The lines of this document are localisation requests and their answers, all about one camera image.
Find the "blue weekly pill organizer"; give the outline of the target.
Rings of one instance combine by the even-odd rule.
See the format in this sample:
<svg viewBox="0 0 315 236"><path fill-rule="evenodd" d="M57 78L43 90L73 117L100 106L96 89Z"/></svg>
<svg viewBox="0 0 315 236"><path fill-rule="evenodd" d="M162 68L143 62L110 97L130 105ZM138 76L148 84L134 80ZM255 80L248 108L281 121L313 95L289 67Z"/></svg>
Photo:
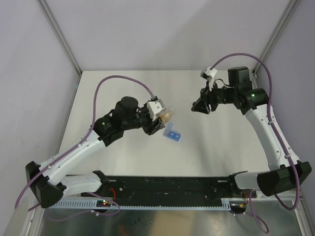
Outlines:
<svg viewBox="0 0 315 236"><path fill-rule="evenodd" d="M179 142L181 139L181 134L173 129L172 122L168 122L166 124L165 130L163 132L163 136L175 142Z"/></svg>

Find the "amber pill bottle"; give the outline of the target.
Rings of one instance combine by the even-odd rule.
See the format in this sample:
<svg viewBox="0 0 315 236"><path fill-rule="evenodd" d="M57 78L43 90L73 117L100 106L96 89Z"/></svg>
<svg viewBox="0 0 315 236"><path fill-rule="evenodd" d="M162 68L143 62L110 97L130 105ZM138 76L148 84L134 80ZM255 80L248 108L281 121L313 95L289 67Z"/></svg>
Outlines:
<svg viewBox="0 0 315 236"><path fill-rule="evenodd" d="M174 109L172 107L167 107L163 109L157 116L161 119L163 124L167 124L174 114Z"/></svg>

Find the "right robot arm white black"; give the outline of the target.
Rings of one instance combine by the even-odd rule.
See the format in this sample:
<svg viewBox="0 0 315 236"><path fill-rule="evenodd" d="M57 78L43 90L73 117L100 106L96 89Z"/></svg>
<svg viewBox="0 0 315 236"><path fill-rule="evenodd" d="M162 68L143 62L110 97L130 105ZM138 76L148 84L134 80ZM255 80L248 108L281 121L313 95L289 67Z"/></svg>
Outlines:
<svg viewBox="0 0 315 236"><path fill-rule="evenodd" d="M233 104L254 128L265 152L269 170L265 172L239 172L231 175L227 185L228 193L239 197L245 189L261 191L273 196L292 190L304 182L311 173L309 162L301 162L290 148L274 117L268 108L269 97L262 88L253 88L249 69L245 66L228 70L228 85L219 88L216 81L218 71L207 68L200 76L206 79L206 87L193 102L191 110L209 114L219 104Z"/></svg>

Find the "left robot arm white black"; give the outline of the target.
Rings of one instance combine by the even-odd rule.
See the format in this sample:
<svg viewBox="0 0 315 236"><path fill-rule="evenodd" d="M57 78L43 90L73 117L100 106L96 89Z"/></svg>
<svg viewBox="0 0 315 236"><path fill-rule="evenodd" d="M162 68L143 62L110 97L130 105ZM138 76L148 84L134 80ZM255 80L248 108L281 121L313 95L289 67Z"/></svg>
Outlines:
<svg viewBox="0 0 315 236"><path fill-rule="evenodd" d="M41 164L30 162L26 166L27 180L39 205L49 208L62 198L76 194L105 196L110 181L102 171L76 176L70 176L69 172L88 157L122 138L127 130L141 128L147 135L155 134L165 127L162 119L165 112L166 106L161 99L154 98L139 107L135 98L125 96L108 114L97 119L73 147Z"/></svg>

